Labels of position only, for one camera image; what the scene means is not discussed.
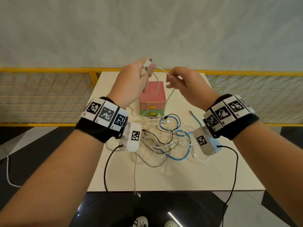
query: table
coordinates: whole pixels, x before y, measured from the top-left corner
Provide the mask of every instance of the table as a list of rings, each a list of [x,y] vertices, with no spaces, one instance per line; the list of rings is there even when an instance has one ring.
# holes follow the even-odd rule
[[[106,96],[115,82],[119,72],[102,72],[96,87],[91,95],[91,99]],[[166,74],[164,72],[155,73],[159,81],[165,85]],[[166,97],[172,89],[165,88]],[[139,102],[134,102],[131,107],[135,114],[139,114]],[[189,104],[178,90],[175,90],[167,102],[165,114],[174,113],[180,117],[182,123],[193,122],[196,120],[188,112],[191,110],[203,124],[204,111],[195,108]],[[129,112],[129,121],[138,120],[138,117],[131,116]],[[222,145],[229,146],[237,151],[232,141],[220,137]],[[119,141],[111,138],[108,141],[110,148],[115,148]],[[151,155],[147,148],[139,148],[139,153],[144,158]],[[172,153],[175,157],[182,157],[187,149]],[[89,185],[88,191],[105,191],[103,174],[105,163],[111,151],[104,145],[96,172]],[[198,157],[206,159],[207,157],[199,151]],[[158,165],[163,161],[163,156],[152,156],[150,164]],[[236,155],[229,149],[222,148],[221,152],[210,157],[207,162],[199,162],[193,159],[191,155],[185,160],[176,161],[168,159],[162,166],[151,168],[146,164],[137,164],[136,166],[136,189],[137,191],[180,191],[180,190],[208,190],[208,191],[226,191],[231,190],[235,176]],[[109,161],[106,171],[106,183],[109,191],[134,191],[134,162],[131,160],[131,153],[119,151],[115,152]],[[235,190],[264,190],[264,186],[257,179],[255,174],[249,168],[245,160],[239,154],[237,181]]]

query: floor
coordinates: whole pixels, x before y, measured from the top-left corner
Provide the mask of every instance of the floor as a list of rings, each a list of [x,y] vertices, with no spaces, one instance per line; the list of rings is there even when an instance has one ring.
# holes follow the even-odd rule
[[[303,127],[273,128],[303,148]],[[17,192],[6,180],[6,154],[12,183],[22,185],[74,130],[73,127],[0,127],[0,209]],[[181,191],[88,192],[70,226],[131,226],[144,215],[149,226],[172,219],[183,227],[222,223],[222,208],[230,192]],[[296,226],[266,191],[235,191],[224,215],[224,226]]]

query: wristband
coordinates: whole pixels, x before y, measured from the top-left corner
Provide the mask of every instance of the wristband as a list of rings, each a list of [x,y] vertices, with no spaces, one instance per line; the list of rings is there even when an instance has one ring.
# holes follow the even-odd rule
[[[244,100],[236,95],[220,96],[204,114],[203,122],[213,138],[233,140],[241,131],[259,120]]]
[[[127,123],[127,112],[111,99],[101,97],[87,104],[76,125],[79,129],[105,143],[111,137],[120,139]]]

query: gray wall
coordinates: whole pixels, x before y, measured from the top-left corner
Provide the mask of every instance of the gray wall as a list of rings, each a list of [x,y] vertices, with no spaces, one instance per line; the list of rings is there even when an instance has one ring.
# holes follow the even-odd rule
[[[303,0],[0,0],[0,66],[303,70]]]

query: shoe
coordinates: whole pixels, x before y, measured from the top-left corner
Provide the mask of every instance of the shoe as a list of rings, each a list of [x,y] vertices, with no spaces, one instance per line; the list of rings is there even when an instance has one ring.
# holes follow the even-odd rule
[[[147,218],[144,216],[137,217],[134,221],[133,227],[149,227]]]
[[[176,223],[174,223],[173,221],[167,221],[164,224],[164,227],[178,227],[178,225]]]

